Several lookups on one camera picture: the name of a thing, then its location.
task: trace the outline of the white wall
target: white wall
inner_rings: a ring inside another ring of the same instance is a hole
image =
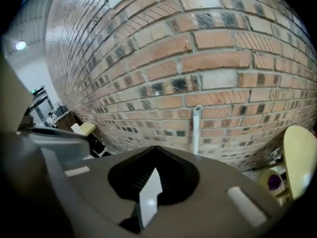
[[[12,65],[12,67],[18,78],[29,91],[44,85],[52,104],[54,107],[57,106],[59,98],[54,89],[45,56],[39,56],[34,60],[29,60],[29,63],[21,65],[20,67],[15,67],[14,65]]]

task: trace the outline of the ceiling light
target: ceiling light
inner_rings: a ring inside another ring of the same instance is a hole
[[[19,42],[15,45],[15,48],[16,48],[17,50],[22,50],[22,49],[25,48],[25,46],[26,46],[26,44],[25,44],[24,41],[19,41]]]

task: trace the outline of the brick wall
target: brick wall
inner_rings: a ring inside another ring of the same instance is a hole
[[[191,151],[203,105],[200,154],[245,169],[316,120],[316,52],[284,0],[53,0],[46,51],[62,101],[116,152]]]

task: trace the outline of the desk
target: desk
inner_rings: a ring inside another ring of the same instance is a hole
[[[284,165],[290,194],[300,197],[314,175],[317,159],[317,140],[303,127],[290,126],[283,140]]]
[[[94,131],[95,128],[96,126],[94,124],[84,122],[76,133],[84,135],[84,136],[88,136],[91,132]]]

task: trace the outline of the purple object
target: purple object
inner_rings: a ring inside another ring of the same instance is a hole
[[[281,183],[282,183],[282,181],[278,175],[271,175],[268,178],[268,182],[267,182],[268,189],[275,190],[281,185]]]

